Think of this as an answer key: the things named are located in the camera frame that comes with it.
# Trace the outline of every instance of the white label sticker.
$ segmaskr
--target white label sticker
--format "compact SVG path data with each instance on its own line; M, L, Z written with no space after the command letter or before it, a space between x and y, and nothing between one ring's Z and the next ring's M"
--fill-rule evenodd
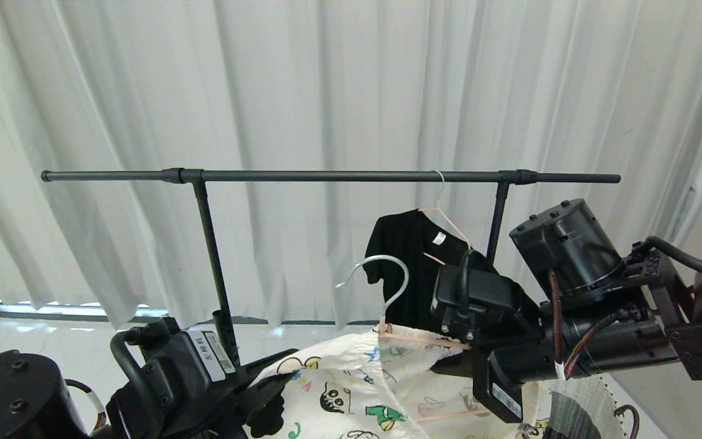
M435 239L432 239L432 244L435 245L440 245L443 244L443 241L446 240L446 234L443 232L438 232L438 236L435 237Z
M218 336L215 334L215 332L206 330L203 331L203 334L210 343L210 347L213 348L213 352L215 353L218 362L220 362L221 367L224 368L224 371L226 373L234 373L235 365L232 364L232 361L229 360L229 356L226 355L226 351L221 347L221 342L218 341Z
M497 383L492 383L492 395L498 398L499 402L504 403L505 407L508 407L517 417L522 417L522 406L505 393Z
M226 374L221 368L221 364L213 353L213 348L205 338L204 333L199 330L190 330L186 333L189 334L191 342L194 344L194 347L197 348L197 354L200 356L200 360L205 370L207 370L207 374L210 375L210 380L223 381L226 378Z

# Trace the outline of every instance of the white floor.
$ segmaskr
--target white floor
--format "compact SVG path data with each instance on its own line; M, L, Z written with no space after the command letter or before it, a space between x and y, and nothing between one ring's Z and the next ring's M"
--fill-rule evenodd
M346 327L337 331L332 326L288 326L270 328L265 325L237 325L235 328L243 363L254 361L286 348L305 348L320 341L369 330L368 327ZM64 378L88 384L103 404L126 383L126 378L110 354L110 339L115 333L109 323L62 322L55 320L0 319L0 352L17 349L50 357L61 367ZM137 349L132 352L142 362ZM634 404L611 377L605 376L609 388L621 404ZM95 421L95 410L83 392L70 389L73 402L86 428ZM641 412L641 439L661 439L663 434Z

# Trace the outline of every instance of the curtain fold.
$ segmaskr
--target curtain fold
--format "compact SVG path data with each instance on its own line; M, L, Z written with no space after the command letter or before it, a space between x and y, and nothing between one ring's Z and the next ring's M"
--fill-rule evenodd
M43 169L621 173L513 187L503 231L586 197L625 253L679 215L701 153L702 2L0 2L0 298L116 326L217 308L192 192ZM438 189L208 184L232 314L378 318L379 286L333 286L379 216ZM494 192L441 199L477 248ZM505 235L497 260L543 297Z

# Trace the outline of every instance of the t-shirt sleeve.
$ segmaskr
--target t-shirt sleeve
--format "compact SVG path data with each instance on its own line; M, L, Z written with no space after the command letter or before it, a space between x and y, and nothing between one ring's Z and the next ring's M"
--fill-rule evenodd
M367 242L367 252L364 253L365 258L373 255L385 255L386 246L384 236L386 236L384 218L378 218L373 227L373 233L370 235L370 241ZM375 284L384 277L384 262L373 261L362 266L364 272L367 273L367 282Z

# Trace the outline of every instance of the white hanger hook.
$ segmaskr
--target white hanger hook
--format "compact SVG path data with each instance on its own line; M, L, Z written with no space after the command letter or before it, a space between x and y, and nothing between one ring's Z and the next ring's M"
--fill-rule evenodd
M410 278L409 277L410 275L408 273L408 267L405 265L405 262L399 260L398 258L396 258L394 256L390 256L390 255L373 255L373 256L367 257L365 259L362 259L362 261L360 261L355 266L353 266L353 268L351 269L351 272L346 277L346 280L342 281L340 284L335 285L335 288L340 288L343 285L345 285L346 282L348 282L349 279L351 279L351 276L353 276L354 272L356 272L356 270L359 269L359 267L363 266L364 264L366 264L368 262L373 262L373 261L392 261L392 262L395 262L395 264L398 264L402 268L402 272L405 275L405 277L402 278L402 286L400 287L400 289L395 293L395 295L393 295L391 298L389 298L389 300L387 300L386 303L384 303L384 309L381 312L381 315L385 316L388 307L390 305L392 305L392 303L394 303L395 300L397 300L397 298L401 297L402 293L405 292L405 289L408 286L408 280Z
M441 176L441 189L438 192L438 207L441 207L441 197L443 197L443 189L446 189L446 177L443 177L443 173L438 170L432 170L432 172L437 172Z

